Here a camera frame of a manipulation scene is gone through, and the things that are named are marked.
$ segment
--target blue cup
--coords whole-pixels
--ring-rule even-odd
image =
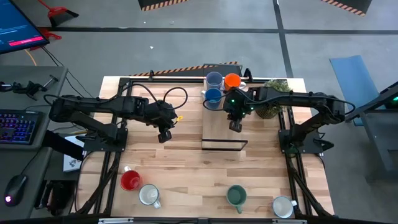
[[[206,76],[207,89],[216,88],[220,89],[223,84],[223,76],[218,72],[210,72]]]
[[[221,90],[217,88],[210,88],[207,91],[202,91],[202,95],[204,96],[206,101],[205,105],[212,110],[218,109],[221,103]]]

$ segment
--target computer mouse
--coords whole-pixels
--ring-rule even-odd
[[[24,174],[15,175],[8,182],[4,192],[5,203],[8,207],[16,206],[21,202],[26,182],[27,176]]]

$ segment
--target green mug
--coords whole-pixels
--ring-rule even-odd
[[[240,185],[233,185],[226,193],[226,199],[228,203],[236,207],[239,214],[242,214],[242,205],[246,201],[248,195],[243,187]]]

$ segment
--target monitor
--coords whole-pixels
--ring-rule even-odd
[[[11,0],[0,0],[0,54],[48,43]]]

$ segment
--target flower pot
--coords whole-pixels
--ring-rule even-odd
[[[256,109],[256,114],[262,119],[271,119],[278,114],[278,111],[269,110],[267,108],[258,108]]]

